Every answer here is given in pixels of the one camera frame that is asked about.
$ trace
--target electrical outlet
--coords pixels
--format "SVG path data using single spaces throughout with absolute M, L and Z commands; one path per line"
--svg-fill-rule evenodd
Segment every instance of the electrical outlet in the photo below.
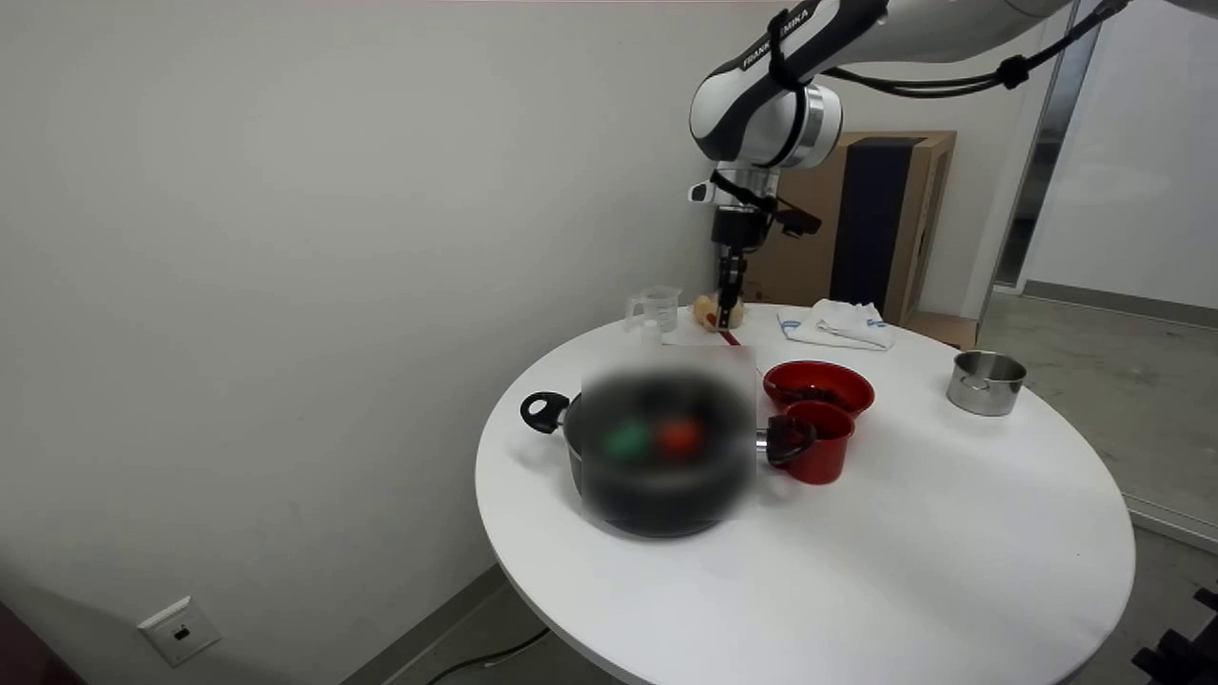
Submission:
M 202 615 L 189 594 L 145 615 L 138 628 L 167 665 L 184 665 L 207 648 L 220 642 L 218 628 Z

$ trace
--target round white table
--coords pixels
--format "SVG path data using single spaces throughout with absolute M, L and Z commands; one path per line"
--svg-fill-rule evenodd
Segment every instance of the round white table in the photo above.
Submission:
M 530 391 L 575 397 L 634 371 L 622 325 L 554 345 L 499 397 L 476 504 L 504 572 L 571 648 L 655 685 L 1035 685 L 1109 639 L 1133 585 L 1133 530 L 1105 462 L 1056 406 L 1025 390 L 1010 417 L 957 412 L 957 350 L 915 331 L 896 331 L 888 355 L 804 345 L 782 335 L 776 307 L 751 306 L 740 338 L 763 371 L 850 367 L 875 386 L 875 406 L 837 483 L 807 487 L 757 462 L 741 506 L 685 541 L 603 524 L 563 439 L 516 417 Z M 724 355 L 667 350 L 652 367 L 714 372 L 766 421 L 763 372 L 705 344 Z

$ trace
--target black pot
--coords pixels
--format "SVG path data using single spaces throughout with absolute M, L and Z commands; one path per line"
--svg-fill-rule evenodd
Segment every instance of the black pot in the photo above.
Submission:
M 752 406 L 697 371 L 615 372 L 575 398 L 538 391 L 521 417 L 542 435 L 563 426 L 584 504 L 629 532 L 712 530 L 751 483 Z M 804 447 L 770 429 L 774 463 L 789 463 Z

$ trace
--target pot lid knob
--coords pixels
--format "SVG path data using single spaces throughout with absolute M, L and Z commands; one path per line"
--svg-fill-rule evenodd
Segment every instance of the pot lid knob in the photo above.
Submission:
M 672 417 L 672 414 L 681 412 L 672 382 L 667 382 L 667 378 L 645 382 L 645 386 L 641 386 L 634 412 L 641 412 L 646 421 Z

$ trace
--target pot handle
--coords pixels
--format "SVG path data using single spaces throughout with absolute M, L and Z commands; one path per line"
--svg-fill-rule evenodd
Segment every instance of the pot handle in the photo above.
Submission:
M 774 470 L 794 463 L 816 440 L 818 435 L 809 426 L 801 426 L 785 414 L 770 417 L 766 426 L 766 458 Z
M 538 435 L 551 435 L 563 426 L 571 398 L 560 391 L 534 391 L 521 405 L 521 417 L 538 429 Z

